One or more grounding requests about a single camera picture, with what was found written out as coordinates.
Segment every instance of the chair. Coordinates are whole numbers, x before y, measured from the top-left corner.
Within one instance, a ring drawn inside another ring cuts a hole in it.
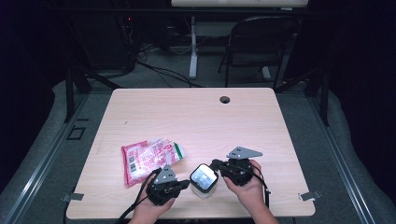
[[[218,73],[226,64],[225,87],[228,87],[231,67],[277,66],[273,89],[276,87],[285,53],[285,43],[296,34],[299,22],[292,17],[250,17],[238,22],[231,30]]]

